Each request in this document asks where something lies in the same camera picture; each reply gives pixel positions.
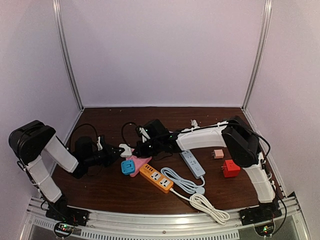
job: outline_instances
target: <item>red cube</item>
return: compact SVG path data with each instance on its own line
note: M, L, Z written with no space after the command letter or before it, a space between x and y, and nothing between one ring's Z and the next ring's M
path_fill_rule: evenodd
M241 168L234 163L233 160L225 160L222 166L223 175L225 178L238 176Z

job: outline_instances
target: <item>white power cord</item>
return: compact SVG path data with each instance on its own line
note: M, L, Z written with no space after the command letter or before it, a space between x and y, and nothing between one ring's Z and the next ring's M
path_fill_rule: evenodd
M209 214L218 224L225 225L230 219L229 213L227 213L226 211L215 209L214 206L212 206L212 204L209 202L209 200L202 194L195 193L189 199L177 193L173 188L171 188L170 191L180 198L189 201L191 206L193 206L195 209Z
M196 185L193 181L182 178L169 167L162 168L161 173L182 188L182 190L187 194L205 193L203 186L206 184L206 182L203 176L200 177L203 183L201 185Z

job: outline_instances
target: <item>white power strip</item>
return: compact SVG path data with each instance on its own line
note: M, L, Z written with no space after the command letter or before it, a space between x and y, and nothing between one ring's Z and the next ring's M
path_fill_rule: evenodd
M192 154L191 151L189 150L183 151L180 153L180 155L196 179L199 179L200 177L206 174L205 170L202 168L202 166L200 165L200 163L198 162L198 160L195 158L195 156Z

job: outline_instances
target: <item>wood surface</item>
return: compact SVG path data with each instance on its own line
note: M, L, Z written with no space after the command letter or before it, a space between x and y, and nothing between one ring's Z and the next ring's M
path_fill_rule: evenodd
M99 135L105 135L108 144L118 146L123 143L121 127L126 122L143 125L152 119L160 119L171 131L189 128L190 120L197 120L200 126L212 125L234 115L246 118L240 108L218 107L122 107L122 108L86 108L77 126L90 123L97 129ZM133 126L128 126L125 138L135 145L138 137ZM88 127L78 129L72 142L81 136L91 136L95 139L93 130ZM222 172L224 160L231 159L229 152L223 148L224 158L213 159L211 152L214 148L192 150L206 174L205 196L217 209L228 210L244 208L258 204L256 191L246 172L242 169L237 177L225 178ZM167 153L161 153L149 164L160 171L163 167L172 168L183 178L197 183L191 171L178 153L164 158ZM121 172L119 158L112 166L101 168L94 166L81 179L75 179L57 167L53 179L68 198L68 204L75 207L130 214L182 214L197 212L190 204L177 197L172 192L165 194L141 175L125 176ZM174 189L188 197L178 186Z

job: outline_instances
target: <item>white panel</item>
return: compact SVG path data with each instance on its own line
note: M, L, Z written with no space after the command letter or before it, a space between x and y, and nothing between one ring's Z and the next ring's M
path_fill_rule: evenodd
M312 239L320 228L320 2L273 2L269 36L249 112Z
M0 2L0 238L17 239L36 188L9 147L11 131L35 119L62 140L78 110L62 59L51 0Z
M240 106L265 1L64 0L85 106Z

